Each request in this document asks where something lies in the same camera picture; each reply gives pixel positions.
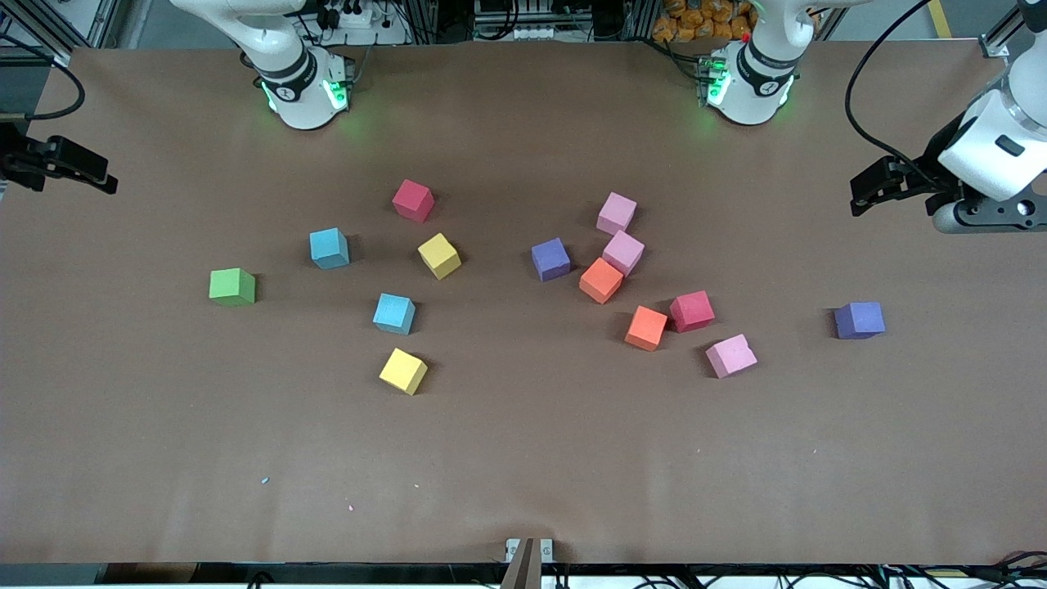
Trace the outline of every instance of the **brown table surface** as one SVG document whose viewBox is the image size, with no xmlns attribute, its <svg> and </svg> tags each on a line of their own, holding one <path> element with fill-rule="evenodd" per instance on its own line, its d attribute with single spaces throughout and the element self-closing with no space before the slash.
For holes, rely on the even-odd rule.
<svg viewBox="0 0 1047 589">
<path fill-rule="evenodd" d="M 0 213 L 4 561 L 486 561 L 552 537 L 574 562 L 983 563 L 1043 548 L 1044 236 L 944 235 L 922 203 L 862 219 L 882 154 L 848 127 L 865 44 L 811 48 L 793 99 L 742 128 L 640 45 L 377 49 L 316 132 L 267 112 L 235 51 L 77 51 L 84 108 L 34 134 L 105 154 L 116 196 L 12 189 Z M 857 88 L 918 153 L 998 71 L 974 42 L 884 47 Z M 71 96 L 52 75 L 41 108 Z M 429 222 L 393 211 L 404 177 Z M 610 190 L 647 244 L 600 307 Z M 308 234 L 351 234 L 352 266 Z M 416 247 L 465 258 L 438 281 Z M 211 269 L 260 302 L 208 301 Z M 708 289 L 717 323 L 644 353 L 637 305 Z M 418 304 L 404 338 L 378 294 Z M 883 303 L 888 334 L 833 338 Z M 718 381 L 704 350 L 760 360 Z M 410 398 L 389 352 L 430 371 Z M 269 477 L 268 484 L 261 484 Z"/>
</svg>

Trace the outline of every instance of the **yellow cube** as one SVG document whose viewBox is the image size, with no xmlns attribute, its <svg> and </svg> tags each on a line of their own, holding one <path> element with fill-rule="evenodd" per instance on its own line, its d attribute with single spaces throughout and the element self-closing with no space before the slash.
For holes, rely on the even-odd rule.
<svg viewBox="0 0 1047 589">
<path fill-rule="evenodd" d="M 422 377 L 425 377 L 427 370 L 429 367 L 425 366 L 424 362 L 400 348 L 394 348 L 393 356 L 389 357 L 385 368 L 382 369 L 382 373 L 378 378 L 408 395 L 413 395 L 418 390 L 418 385 L 422 382 Z"/>
<path fill-rule="evenodd" d="M 444 276 L 462 265 L 462 258 L 459 257 L 458 250 L 454 249 L 454 246 L 447 241 L 447 237 L 442 232 L 438 232 L 436 236 L 423 243 L 418 248 L 418 252 L 422 254 L 422 259 L 432 270 L 437 279 L 443 279 Z"/>
</svg>

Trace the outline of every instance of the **orange cube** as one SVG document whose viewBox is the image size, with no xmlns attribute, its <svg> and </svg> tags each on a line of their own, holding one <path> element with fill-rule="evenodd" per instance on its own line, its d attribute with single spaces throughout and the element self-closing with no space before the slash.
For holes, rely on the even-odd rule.
<svg viewBox="0 0 1047 589">
<path fill-rule="evenodd" d="M 616 270 L 603 257 L 597 257 L 593 262 L 593 265 L 582 274 L 581 282 L 578 286 L 581 287 L 582 292 L 588 294 L 593 300 L 602 305 L 610 299 L 611 294 L 622 285 L 623 277 L 625 275 Z"/>
<path fill-rule="evenodd" d="M 667 316 L 658 312 L 647 308 L 637 308 L 625 341 L 638 348 L 653 353 L 662 342 L 662 333 L 665 332 L 665 324 L 668 321 Z"/>
</svg>

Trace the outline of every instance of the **white robot link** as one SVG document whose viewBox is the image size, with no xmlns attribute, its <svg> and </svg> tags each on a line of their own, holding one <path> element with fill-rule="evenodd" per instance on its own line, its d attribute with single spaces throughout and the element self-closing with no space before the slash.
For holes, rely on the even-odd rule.
<svg viewBox="0 0 1047 589">
<path fill-rule="evenodd" d="M 751 0 L 759 22 L 748 41 L 712 53 L 716 80 L 698 85 L 698 97 L 741 124 L 760 124 L 788 99 L 794 71 L 815 38 L 807 8 L 842 8 L 872 0 Z"/>
<path fill-rule="evenodd" d="M 294 129 L 316 129 L 349 108 L 353 67 L 302 42 L 284 17 L 306 0 L 171 0 L 209 22 L 243 49 L 272 109 Z"/>
<path fill-rule="evenodd" d="M 1032 46 L 910 160 L 894 150 L 851 180 L 855 217 L 888 200 L 931 195 L 943 232 L 1047 230 L 1047 0 L 1018 0 Z"/>
</svg>

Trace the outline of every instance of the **yellow tape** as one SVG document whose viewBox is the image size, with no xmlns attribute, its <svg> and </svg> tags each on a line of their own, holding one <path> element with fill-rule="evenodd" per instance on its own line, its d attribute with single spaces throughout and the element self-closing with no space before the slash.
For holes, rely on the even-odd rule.
<svg viewBox="0 0 1047 589">
<path fill-rule="evenodd" d="M 927 7 L 931 10 L 931 20 L 934 21 L 934 30 L 938 33 L 938 39 L 952 39 L 953 31 L 949 28 L 949 20 L 945 19 L 945 9 L 941 7 L 941 0 L 931 0 Z"/>
</svg>

